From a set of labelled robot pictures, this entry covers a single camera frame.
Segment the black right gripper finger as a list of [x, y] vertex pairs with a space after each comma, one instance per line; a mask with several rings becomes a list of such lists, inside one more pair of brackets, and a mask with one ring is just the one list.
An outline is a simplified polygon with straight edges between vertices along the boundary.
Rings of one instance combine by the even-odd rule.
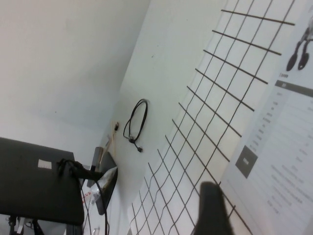
[[234, 235], [223, 192], [219, 185], [213, 182], [201, 183], [199, 215], [193, 234]]

